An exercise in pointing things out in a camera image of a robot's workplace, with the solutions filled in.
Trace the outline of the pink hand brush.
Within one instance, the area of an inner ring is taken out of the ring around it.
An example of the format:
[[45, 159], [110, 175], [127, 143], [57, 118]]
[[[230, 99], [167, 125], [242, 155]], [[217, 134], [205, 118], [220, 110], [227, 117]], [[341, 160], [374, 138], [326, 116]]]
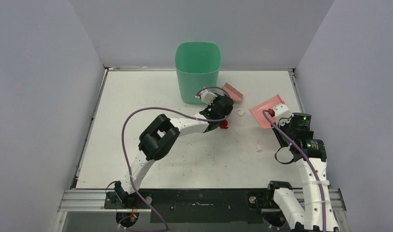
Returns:
[[231, 84], [229, 84], [228, 82], [226, 82], [223, 86], [222, 89], [225, 90], [229, 96], [231, 97], [231, 99], [234, 102], [241, 102], [243, 99], [243, 94], [238, 91], [235, 87], [233, 87]]

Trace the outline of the pink dustpan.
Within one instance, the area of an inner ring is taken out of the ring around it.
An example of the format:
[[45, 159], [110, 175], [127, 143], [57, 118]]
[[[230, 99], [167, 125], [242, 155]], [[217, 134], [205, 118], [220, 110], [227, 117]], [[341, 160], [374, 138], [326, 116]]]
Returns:
[[279, 94], [249, 109], [256, 123], [263, 129], [271, 129], [271, 123], [266, 119], [263, 113], [273, 122], [276, 123], [275, 107], [280, 104], [285, 105]]

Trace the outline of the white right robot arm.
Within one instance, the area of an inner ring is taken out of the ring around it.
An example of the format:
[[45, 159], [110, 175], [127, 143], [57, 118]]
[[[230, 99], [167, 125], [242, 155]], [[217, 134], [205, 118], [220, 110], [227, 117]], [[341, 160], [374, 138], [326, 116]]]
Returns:
[[279, 207], [292, 232], [338, 232], [340, 227], [334, 216], [327, 179], [327, 155], [324, 142], [314, 139], [310, 128], [311, 115], [293, 113], [287, 122], [278, 126], [269, 117], [275, 113], [268, 109], [262, 114], [271, 124], [281, 147], [289, 147], [304, 195], [301, 205], [288, 182], [271, 181], [264, 200], [270, 207]]

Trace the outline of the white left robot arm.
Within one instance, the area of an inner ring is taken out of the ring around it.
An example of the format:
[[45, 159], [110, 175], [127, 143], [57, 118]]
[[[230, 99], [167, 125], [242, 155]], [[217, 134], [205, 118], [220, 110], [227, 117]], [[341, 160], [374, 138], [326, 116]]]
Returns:
[[181, 136], [207, 133], [225, 126], [233, 110], [234, 101], [227, 94], [220, 95], [203, 90], [197, 94], [207, 107], [193, 116], [181, 114], [180, 118], [158, 115], [140, 134], [138, 153], [134, 161], [127, 161], [128, 172], [115, 183], [116, 201], [123, 208], [135, 203], [135, 193], [152, 165], [164, 158]]

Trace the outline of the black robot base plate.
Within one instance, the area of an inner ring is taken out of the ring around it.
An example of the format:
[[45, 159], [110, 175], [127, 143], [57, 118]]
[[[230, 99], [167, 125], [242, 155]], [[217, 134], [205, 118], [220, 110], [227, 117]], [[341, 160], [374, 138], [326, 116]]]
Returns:
[[139, 192], [151, 200], [150, 204], [168, 223], [288, 224], [264, 188], [143, 188]]

